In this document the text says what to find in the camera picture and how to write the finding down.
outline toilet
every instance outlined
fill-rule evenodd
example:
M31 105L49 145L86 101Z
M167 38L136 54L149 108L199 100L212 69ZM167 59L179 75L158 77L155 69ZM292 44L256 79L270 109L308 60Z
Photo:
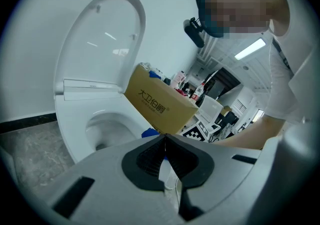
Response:
M75 163L152 128L124 96L145 25L139 0L93 0L67 34L53 85L59 128Z

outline toilet lid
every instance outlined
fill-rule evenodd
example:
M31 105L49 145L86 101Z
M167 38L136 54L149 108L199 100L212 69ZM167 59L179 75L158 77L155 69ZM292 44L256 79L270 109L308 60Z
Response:
M93 0L63 44L55 84L64 80L118 85L125 91L145 26L139 0Z

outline black slot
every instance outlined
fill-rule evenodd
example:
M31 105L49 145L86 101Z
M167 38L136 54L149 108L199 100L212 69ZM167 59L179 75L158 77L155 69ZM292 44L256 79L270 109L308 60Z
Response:
M252 164L252 165L254 165L256 163L256 161L257 161L256 158L248 157L248 156L244 156L244 155L234 155L232 157L232 159L238 160L238 161L241 161L241 162L244 162L244 163Z
M88 177L81 177L78 179L53 206L53 210L61 216L69 218L94 182L94 179Z
M165 158L165 136L157 138L129 151L122 159L124 175L139 189L164 191L165 184L158 180Z
M173 135L165 135L166 156L182 183L179 214L186 221L199 217L204 213L193 206L189 200L188 189L203 185L212 174L215 163L212 157Z

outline ceiling light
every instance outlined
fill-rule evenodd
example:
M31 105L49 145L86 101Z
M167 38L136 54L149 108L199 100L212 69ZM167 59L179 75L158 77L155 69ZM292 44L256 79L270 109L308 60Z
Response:
M87 42L89 45L92 45L92 46L94 46L94 47L98 47L96 44L94 44L94 43L90 43L90 42Z
M106 34L108 37L110 37L110 38L112 38L112 39L114 39L114 40L117 40L116 38L114 38L112 35L110 35L110 34L107 33L107 32L104 32L104 34Z
M246 49L239 52L236 56L234 56L234 58L236 58L239 61L242 58L248 56L249 54L252 54L254 51L264 47L265 45L266 45L265 41L263 41L262 38L259 38L253 44L249 45Z

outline cardboard box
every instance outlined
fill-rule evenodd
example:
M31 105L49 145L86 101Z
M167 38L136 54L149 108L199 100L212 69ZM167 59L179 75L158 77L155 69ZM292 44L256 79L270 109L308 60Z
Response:
M224 106L222 108L222 110L220 111L220 114L223 116L226 116L229 111L232 111L232 108L230 108L229 106Z
M124 95L144 118L162 134L177 134L198 107L149 71L138 65Z

